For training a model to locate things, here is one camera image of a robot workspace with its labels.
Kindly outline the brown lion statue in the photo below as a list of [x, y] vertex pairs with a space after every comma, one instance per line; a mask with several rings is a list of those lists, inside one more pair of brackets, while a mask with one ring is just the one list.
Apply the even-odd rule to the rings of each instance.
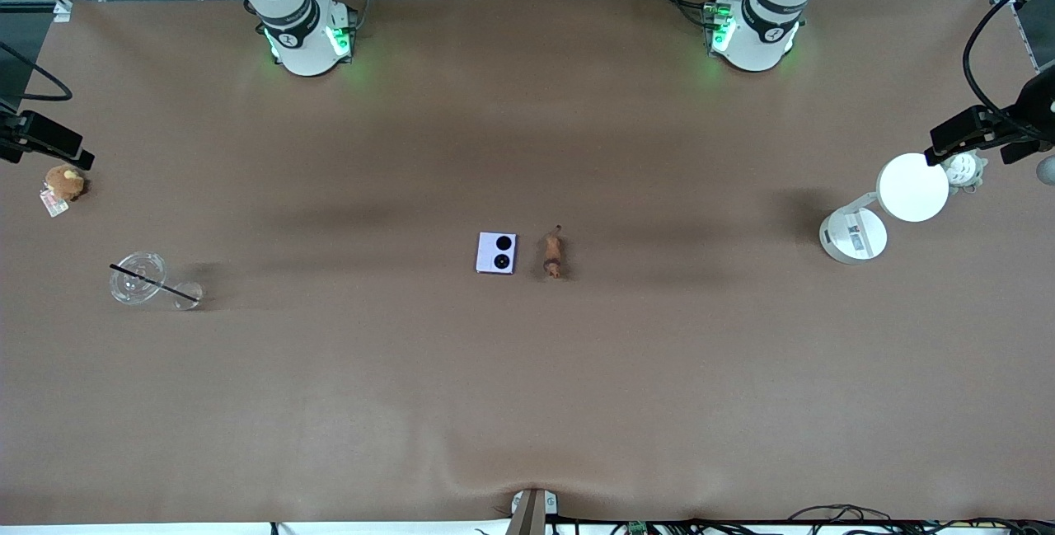
[[551, 279], [562, 278], [562, 265], [564, 264], [564, 242], [561, 237], [562, 226], [557, 224], [544, 235], [544, 257], [542, 267], [546, 276]]

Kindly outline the lavender flip phone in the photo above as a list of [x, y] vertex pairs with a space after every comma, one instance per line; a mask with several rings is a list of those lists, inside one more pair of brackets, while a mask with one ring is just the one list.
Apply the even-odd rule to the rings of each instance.
[[512, 275], [517, 260], [515, 233], [481, 232], [477, 242], [475, 270], [479, 275]]

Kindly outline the brown plush toy with tag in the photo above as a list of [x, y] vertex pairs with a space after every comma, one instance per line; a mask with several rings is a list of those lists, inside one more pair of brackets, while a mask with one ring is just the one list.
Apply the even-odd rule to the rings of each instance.
[[89, 181], [79, 168], [56, 166], [50, 168], [42, 181], [39, 197], [50, 217], [68, 212], [69, 205], [79, 200], [89, 190]]

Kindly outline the grey white plush toy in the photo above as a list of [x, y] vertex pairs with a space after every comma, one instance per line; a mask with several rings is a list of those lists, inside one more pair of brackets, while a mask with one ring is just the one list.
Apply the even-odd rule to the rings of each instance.
[[945, 163], [941, 163], [940, 167], [945, 171], [947, 183], [950, 183], [950, 195], [956, 195], [960, 192], [975, 193], [983, 183], [986, 166], [987, 159], [979, 157], [977, 149], [964, 154], [957, 154]]

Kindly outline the white desk lamp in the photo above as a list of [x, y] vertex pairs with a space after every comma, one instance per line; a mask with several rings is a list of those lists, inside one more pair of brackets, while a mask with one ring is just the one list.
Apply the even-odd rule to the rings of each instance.
[[950, 181], [941, 167], [928, 166], [921, 154], [899, 155], [881, 168], [870, 192], [821, 222], [820, 245], [837, 262], [862, 265], [881, 256], [889, 243], [884, 219], [870, 209], [872, 204], [894, 219], [920, 223], [941, 212], [947, 197]]

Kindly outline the clear plastic cup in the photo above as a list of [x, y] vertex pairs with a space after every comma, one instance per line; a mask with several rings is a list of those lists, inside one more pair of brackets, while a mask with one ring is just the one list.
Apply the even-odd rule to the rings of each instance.
[[189, 311], [197, 308], [204, 302], [204, 289], [196, 282], [177, 282], [170, 273], [168, 262], [165, 257], [152, 251], [136, 251], [126, 256], [123, 260], [113, 262], [124, 269], [132, 270], [140, 275], [164, 282], [166, 286], [177, 288], [192, 297], [200, 297], [199, 303], [193, 303], [176, 297], [168, 291], [156, 288], [151, 284], [140, 282], [135, 278], [121, 275], [120, 272], [110, 270], [110, 295], [118, 303], [132, 307], [159, 306], [161, 303], [170, 303], [175, 310]]

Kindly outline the black drinking straw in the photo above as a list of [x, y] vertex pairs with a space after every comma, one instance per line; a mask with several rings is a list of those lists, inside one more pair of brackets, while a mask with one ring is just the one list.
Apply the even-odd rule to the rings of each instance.
[[187, 301], [190, 301], [190, 302], [193, 302], [193, 303], [199, 303], [200, 302], [200, 299], [202, 299], [200, 297], [192, 297], [191, 294], [187, 294], [187, 293], [185, 293], [185, 292], [183, 292], [180, 290], [177, 290], [177, 288], [172, 288], [172, 287], [166, 286], [166, 284], [164, 284], [164, 282], [158, 282], [158, 280], [147, 278], [147, 276], [140, 275], [139, 273], [134, 272], [132, 270], [124, 269], [124, 267], [120, 267], [120, 265], [113, 264], [113, 262], [111, 262], [109, 264], [109, 268], [112, 269], [112, 270], [114, 270], [114, 271], [120, 272], [121, 275], [127, 275], [129, 278], [138, 279], [138, 280], [140, 280], [140, 282], [143, 282], [146, 284], [151, 284], [152, 286], [154, 286], [156, 288], [159, 288], [159, 289], [162, 289], [165, 291], [168, 291], [168, 292], [170, 292], [172, 294], [175, 294], [176, 297], [180, 297], [183, 299], [187, 299]]

